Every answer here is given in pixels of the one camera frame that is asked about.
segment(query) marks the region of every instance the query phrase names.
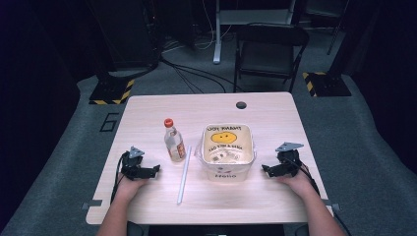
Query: smiley face sticker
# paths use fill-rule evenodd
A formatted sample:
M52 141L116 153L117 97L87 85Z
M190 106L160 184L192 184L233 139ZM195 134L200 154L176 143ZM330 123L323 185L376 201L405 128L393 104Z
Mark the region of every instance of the smiley face sticker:
M211 140L215 143L231 144L235 142L237 136L230 132L221 132L211 136Z

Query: bottle cap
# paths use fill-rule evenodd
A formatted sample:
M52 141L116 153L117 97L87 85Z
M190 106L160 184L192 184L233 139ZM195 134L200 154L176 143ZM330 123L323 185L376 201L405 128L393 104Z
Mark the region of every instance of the bottle cap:
M174 121L171 118L166 118L163 124L166 128L171 128L174 125Z

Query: cable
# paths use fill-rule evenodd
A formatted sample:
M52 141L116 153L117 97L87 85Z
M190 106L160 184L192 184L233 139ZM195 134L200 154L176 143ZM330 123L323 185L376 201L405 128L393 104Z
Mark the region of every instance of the cable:
M120 156L119 162L117 163L116 177L114 178L114 186L113 186L113 192L111 193L110 203L113 203L114 197L116 196L117 188L119 187L119 183L123 179L123 177L125 176L125 175L123 175L123 177L119 181L117 181L117 179L119 177L119 168L120 168L120 163L122 162L122 159L123 159L123 155Z
M164 58L162 58L162 57L161 57L161 62L163 62L163 63L165 63L165 64L166 64L166 63L168 63L168 65L169 65L169 66L179 67L179 68L185 68L185 69L189 69L189 70L194 70L194 71L197 71L197 72L205 73L205 74L207 74L207 75L210 75L210 76L213 76L213 77L219 78L219 79L221 79L221 80L223 80L223 81L226 81L226 82L228 82L228 83L230 83L230 84L232 84L232 85L233 85L233 83L232 83L232 82L230 82L229 80L227 80L227 79L225 79L225 78L223 78L223 77L221 77L221 76L215 75L215 74L213 74L213 73L210 73L210 72L206 72L206 71L199 70L199 69L192 68L192 67L188 67L188 66L183 66L183 65L174 64L174 63L172 63L172 62L167 61L166 59L164 59Z
M171 63L171 62L169 62L169 61L167 61L166 59L164 59L164 58L160 58L160 61L162 62L162 63L164 63L164 64L166 64L166 65L168 65L168 66L171 66L171 67L173 67L174 69L176 69L176 70L180 70L180 71L183 71L183 72L187 72L187 73L190 73L190 74L192 74L192 75L195 75L195 76L199 76L199 77L203 77L203 78L205 78L205 79L208 79L208 80L210 80L210 81L213 81L213 82L215 82L215 83L217 83L218 85L220 85L221 86L221 88L222 88L222 90L223 90L223 92L224 93L226 93L226 89L225 89L225 87L220 83L220 82L218 82L218 81L216 81L216 80L214 80L214 79L212 79L212 78L209 78L209 77L207 77L207 76L204 76L204 75L201 75L201 74L197 74L197 73L194 73L194 72L192 72L192 71L188 71L188 70L185 70L184 68L187 68L187 69L191 69L191 70L197 70L197 69L194 69L194 68L191 68L191 67L185 67L185 66L181 66L181 65L177 65L177 64L174 64L174 63Z
M284 159L285 159L285 160L287 160L288 162L290 162L292 165L296 166L299 170L303 171L303 172L307 175L307 177L309 177L309 179L311 180L311 183L312 183L312 185L313 185L313 188L314 188L314 189L316 190L316 192L320 195L320 192L319 192L319 189L318 189L318 187L317 187L316 181L313 179L312 175L310 174L310 171L309 171L309 169L308 169L308 166L307 166L307 165L305 165L302 161L300 161L300 162L301 162L301 166L303 166L303 165L304 165L304 166L306 166L306 168L307 168L307 171L306 171L305 169L301 168L301 166L299 166L297 163L295 163L293 160L288 159L288 158L285 158L285 157L284 157ZM345 229L346 233L347 233L349 236L351 236L349 229L348 229L348 228L347 228L347 226L343 223L343 221L340 219L340 217L336 214L336 212L335 212L335 211L333 211L333 214L334 214L334 216L336 217L336 219L340 222L340 224L343 226L343 228Z
M352 236L352 234L350 233L349 229L347 228L347 226L343 223L343 221L340 219L340 217L336 214L336 212L333 212L334 216L336 217L336 219L340 222L340 224L343 226L343 228L345 229L347 235Z
M190 85L191 86L193 86L194 88L196 88L197 90L199 90L201 93L203 93L203 91L201 90L201 89L199 89L196 85L194 85L193 83L191 83L188 79L187 79L187 77L185 77L182 73L181 73L181 71L178 69L178 68L175 68L174 67L174 70L177 72L177 74L183 79L183 81L184 81L184 83L187 85L187 87L193 92L193 93L196 93L191 87L190 87Z

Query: bottle label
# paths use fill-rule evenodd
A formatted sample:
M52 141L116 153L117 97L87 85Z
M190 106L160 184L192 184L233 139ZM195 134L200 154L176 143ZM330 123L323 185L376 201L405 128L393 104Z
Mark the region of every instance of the bottle label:
M185 158L186 152L185 152L185 148L184 148L184 143L181 142L181 144L179 144L177 146L177 150L178 150L178 154L180 155L180 158Z

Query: wrist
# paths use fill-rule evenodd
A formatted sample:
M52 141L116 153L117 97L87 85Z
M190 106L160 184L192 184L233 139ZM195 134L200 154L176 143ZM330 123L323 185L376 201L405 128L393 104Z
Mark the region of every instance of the wrist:
M303 201L310 198L320 198L316 190L311 185L305 186L305 188L303 188L298 195Z

